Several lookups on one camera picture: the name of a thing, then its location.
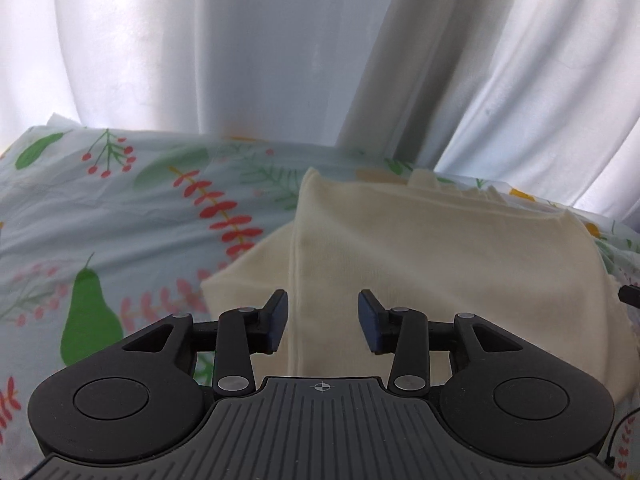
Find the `white sheer curtain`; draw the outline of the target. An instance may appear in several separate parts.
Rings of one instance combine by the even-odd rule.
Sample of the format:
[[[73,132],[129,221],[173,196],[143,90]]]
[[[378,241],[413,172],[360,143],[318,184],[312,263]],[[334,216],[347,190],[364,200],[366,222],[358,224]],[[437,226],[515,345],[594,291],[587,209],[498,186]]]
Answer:
[[[639,223],[639,0],[1,0],[1,141],[361,148]]]

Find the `cream knit sweater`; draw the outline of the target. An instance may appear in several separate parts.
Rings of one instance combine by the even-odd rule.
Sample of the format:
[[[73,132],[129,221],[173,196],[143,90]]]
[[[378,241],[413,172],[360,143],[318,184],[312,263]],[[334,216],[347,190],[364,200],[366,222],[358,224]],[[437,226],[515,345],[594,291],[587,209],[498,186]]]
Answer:
[[[638,341],[617,282],[568,211],[509,205],[416,171],[405,184],[304,177],[294,219],[202,285],[209,312],[288,293],[281,349],[258,376],[386,376],[357,314],[363,289],[433,321],[472,312],[600,380],[615,400],[639,382]]]

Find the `floral light blue bedsheet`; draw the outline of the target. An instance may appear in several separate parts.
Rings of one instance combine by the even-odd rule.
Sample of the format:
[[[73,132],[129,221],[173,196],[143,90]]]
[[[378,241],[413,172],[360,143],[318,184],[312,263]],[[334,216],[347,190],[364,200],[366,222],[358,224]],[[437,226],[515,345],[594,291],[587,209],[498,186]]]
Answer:
[[[309,169],[418,184],[411,162],[232,136],[28,129],[1,157],[1,474],[42,459],[26,406],[76,358],[168,314],[209,317],[289,288],[290,224]]]

